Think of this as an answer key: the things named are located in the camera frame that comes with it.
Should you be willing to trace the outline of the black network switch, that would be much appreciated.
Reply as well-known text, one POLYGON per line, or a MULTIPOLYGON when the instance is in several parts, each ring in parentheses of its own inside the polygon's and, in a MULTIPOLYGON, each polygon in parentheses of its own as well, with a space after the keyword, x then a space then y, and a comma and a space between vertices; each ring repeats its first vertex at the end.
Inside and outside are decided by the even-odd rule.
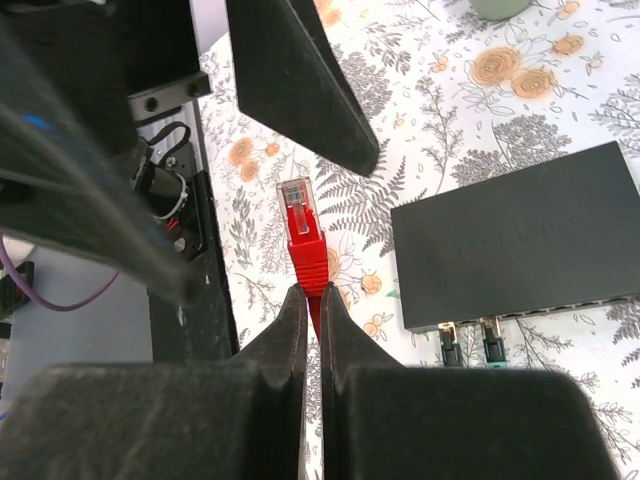
POLYGON ((639 194, 614 142, 397 207, 391 218, 410 331, 639 292, 639 194))

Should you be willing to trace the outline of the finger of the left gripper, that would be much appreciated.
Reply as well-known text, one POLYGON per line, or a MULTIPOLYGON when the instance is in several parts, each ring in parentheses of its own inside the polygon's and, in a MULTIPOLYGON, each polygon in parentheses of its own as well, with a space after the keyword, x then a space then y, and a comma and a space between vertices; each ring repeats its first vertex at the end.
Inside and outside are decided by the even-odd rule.
POLYGON ((380 147, 311 1, 226 4, 239 110, 361 176, 380 147))

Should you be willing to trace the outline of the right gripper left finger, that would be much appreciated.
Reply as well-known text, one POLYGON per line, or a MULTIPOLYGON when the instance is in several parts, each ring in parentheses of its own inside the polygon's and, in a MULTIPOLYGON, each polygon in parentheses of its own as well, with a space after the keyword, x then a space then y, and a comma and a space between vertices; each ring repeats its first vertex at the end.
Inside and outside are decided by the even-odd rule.
POLYGON ((1 426, 5 479, 295 479, 302 467, 307 304, 228 360, 56 365, 1 426))

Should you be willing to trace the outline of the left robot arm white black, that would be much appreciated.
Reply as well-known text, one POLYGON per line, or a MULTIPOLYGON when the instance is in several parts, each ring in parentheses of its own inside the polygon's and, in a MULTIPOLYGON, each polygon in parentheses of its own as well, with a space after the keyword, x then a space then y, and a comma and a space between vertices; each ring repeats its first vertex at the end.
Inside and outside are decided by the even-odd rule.
MULTIPOLYGON (((379 144, 311 1, 226 5, 240 111, 361 176, 379 144)), ((174 303, 199 285, 133 189, 138 129, 210 90, 186 1, 1 5, 1 229, 127 272, 174 303)))

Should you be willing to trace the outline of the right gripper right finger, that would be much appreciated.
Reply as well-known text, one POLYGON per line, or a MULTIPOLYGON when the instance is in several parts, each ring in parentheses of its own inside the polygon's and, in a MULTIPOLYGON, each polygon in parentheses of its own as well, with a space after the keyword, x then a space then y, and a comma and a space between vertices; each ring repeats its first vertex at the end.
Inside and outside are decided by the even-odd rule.
POLYGON ((614 479, 586 396, 568 376, 406 367, 328 285, 319 308, 328 479, 614 479))

